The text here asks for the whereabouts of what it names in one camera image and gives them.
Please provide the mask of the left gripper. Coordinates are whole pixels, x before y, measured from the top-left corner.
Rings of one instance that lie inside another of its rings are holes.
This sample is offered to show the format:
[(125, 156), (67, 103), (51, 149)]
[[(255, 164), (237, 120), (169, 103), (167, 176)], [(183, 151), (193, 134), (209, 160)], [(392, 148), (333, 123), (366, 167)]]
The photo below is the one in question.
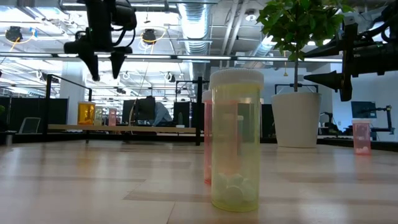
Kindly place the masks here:
[(112, 41), (111, 32), (106, 33), (105, 36), (95, 37), (91, 29), (79, 30), (75, 33), (75, 40), (67, 42), (63, 45), (63, 50), (66, 54), (78, 54), (79, 58), (86, 64), (91, 73), (92, 80), (100, 81), (98, 71), (98, 56), (94, 52), (110, 52), (110, 61), (112, 66), (113, 78), (117, 79), (126, 58), (125, 54), (131, 54), (132, 48), (130, 45), (133, 40), (126, 46), (119, 46), (123, 40), (126, 29), (116, 29), (121, 31), (116, 42)]

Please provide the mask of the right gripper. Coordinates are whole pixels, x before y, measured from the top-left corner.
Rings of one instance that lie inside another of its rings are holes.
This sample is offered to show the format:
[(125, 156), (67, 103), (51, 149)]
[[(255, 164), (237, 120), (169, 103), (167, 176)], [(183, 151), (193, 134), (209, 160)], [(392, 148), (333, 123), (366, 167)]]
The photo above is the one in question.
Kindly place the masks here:
[(304, 53), (305, 58), (338, 55), (343, 50), (342, 73), (336, 71), (305, 75), (304, 80), (340, 90), (340, 100), (352, 99), (351, 79), (365, 73), (384, 75), (398, 70), (398, 24), (382, 25), (376, 29), (357, 34), (356, 23), (344, 26), (344, 40), (332, 39)]

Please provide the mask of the yellow-green medicine bottle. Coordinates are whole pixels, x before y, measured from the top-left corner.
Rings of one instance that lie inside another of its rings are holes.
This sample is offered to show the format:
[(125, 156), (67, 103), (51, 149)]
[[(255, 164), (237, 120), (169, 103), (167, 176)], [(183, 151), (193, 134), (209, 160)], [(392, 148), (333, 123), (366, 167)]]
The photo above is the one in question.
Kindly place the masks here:
[(96, 106), (95, 107), (93, 124), (95, 126), (101, 126), (102, 125), (102, 120), (103, 120), (103, 108), (100, 107), (100, 106)]
[(263, 74), (253, 69), (225, 69), (210, 77), (211, 202), (222, 210), (259, 206), (263, 88)]

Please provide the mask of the large orange medicine bottle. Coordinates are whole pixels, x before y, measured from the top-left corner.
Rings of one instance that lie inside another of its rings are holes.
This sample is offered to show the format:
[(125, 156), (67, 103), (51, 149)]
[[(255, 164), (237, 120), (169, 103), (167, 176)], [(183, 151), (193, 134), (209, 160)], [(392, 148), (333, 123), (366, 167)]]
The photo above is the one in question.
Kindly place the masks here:
[(93, 125), (95, 118), (95, 104), (89, 101), (81, 101), (78, 103), (78, 119), (79, 125)]

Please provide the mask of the green potted tree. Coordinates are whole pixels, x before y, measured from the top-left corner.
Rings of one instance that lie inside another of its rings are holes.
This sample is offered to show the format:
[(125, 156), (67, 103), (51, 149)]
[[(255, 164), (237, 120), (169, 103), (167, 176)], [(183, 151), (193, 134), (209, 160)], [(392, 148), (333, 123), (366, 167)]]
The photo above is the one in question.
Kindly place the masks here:
[(302, 49), (310, 42), (322, 46), (332, 39), (343, 22), (342, 12), (353, 12), (345, 0), (270, 0), (259, 11), (256, 22), (262, 33), (271, 36), (279, 52), (289, 51), (294, 62), (294, 91), (298, 91), (298, 66), (305, 56)]

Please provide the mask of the black ceiling spotlight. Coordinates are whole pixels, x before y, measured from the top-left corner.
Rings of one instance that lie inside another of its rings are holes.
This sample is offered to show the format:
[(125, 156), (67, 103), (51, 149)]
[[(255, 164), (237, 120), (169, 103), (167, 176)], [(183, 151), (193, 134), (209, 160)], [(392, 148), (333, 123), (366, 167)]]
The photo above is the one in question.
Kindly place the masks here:
[(154, 45), (156, 43), (156, 35), (154, 29), (146, 29), (142, 34), (142, 41), (146, 45)]
[(5, 33), (5, 37), (7, 40), (11, 42), (20, 42), (23, 40), (23, 36), (21, 33), (21, 27), (19, 26), (10, 26)]

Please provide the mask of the black computer monitor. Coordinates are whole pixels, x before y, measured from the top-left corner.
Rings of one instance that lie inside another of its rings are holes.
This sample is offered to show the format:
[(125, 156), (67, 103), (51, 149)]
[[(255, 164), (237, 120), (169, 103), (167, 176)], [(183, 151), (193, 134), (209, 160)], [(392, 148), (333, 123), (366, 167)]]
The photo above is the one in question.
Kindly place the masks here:
[(177, 125), (184, 125), (186, 128), (197, 126), (197, 104), (195, 102), (175, 102), (173, 109), (173, 121)]
[(150, 121), (155, 119), (155, 99), (124, 100), (122, 122)]

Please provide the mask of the blue-lit computer monitor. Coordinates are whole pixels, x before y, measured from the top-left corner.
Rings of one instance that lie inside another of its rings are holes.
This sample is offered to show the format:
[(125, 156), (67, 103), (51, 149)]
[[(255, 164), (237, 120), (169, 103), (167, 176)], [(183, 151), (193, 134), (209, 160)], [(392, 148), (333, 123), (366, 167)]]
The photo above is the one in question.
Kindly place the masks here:
[(357, 119), (370, 118), (376, 119), (376, 103), (373, 101), (352, 101), (352, 117)]

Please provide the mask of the person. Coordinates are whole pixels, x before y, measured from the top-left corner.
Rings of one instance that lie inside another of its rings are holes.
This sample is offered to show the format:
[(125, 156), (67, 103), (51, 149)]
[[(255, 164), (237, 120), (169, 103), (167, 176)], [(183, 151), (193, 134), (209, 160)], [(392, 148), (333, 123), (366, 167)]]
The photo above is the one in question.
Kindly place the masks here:
[(155, 119), (152, 122), (153, 127), (169, 127), (173, 119), (168, 109), (161, 102), (155, 101)]

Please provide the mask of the black partition panel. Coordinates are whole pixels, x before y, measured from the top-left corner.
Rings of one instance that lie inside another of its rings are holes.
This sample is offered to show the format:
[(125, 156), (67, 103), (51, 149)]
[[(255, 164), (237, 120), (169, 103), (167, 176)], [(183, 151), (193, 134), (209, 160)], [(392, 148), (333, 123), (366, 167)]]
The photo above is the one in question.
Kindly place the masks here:
[[(19, 131), (27, 117), (40, 118), (38, 132), (42, 132), (45, 98), (10, 98), (0, 96), (0, 122), (7, 125), (10, 131)], [(49, 105), (49, 124), (67, 123), (68, 100), (51, 98)]]

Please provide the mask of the grey chair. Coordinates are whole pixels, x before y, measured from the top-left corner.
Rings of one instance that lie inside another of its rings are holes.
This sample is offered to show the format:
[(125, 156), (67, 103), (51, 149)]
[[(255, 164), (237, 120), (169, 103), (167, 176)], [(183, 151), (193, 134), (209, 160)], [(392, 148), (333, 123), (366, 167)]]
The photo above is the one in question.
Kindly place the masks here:
[(20, 129), (19, 129), (19, 134), (34, 134), (37, 133), (39, 124), (40, 124), (40, 118), (36, 117), (26, 117), (24, 118)]

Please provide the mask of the black metal stand frame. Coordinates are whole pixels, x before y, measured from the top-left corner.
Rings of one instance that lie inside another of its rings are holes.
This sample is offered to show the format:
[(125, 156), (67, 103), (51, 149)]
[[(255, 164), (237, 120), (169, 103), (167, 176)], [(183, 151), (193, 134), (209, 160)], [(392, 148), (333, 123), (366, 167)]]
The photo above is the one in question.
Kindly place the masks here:
[[(294, 87), (293, 83), (290, 84), (275, 84), (274, 85), (274, 94), (277, 95), (280, 93), (280, 91), (278, 90), (278, 87), (282, 86), (283, 88), (285, 87)], [(316, 92), (319, 93), (319, 86), (318, 85), (314, 85), (314, 84), (302, 84), (302, 83), (298, 83), (297, 84), (297, 88), (302, 88), (302, 87), (306, 87), (307, 89), (309, 89), (311, 92)]]

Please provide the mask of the silver ventilation duct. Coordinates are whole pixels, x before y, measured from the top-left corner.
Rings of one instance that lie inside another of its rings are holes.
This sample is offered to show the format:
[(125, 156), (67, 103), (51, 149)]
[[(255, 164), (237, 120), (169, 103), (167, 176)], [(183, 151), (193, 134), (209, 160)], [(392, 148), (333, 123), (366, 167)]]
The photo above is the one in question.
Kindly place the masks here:
[(185, 50), (189, 55), (206, 55), (210, 49), (211, 5), (200, 3), (180, 3), (181, 28)]

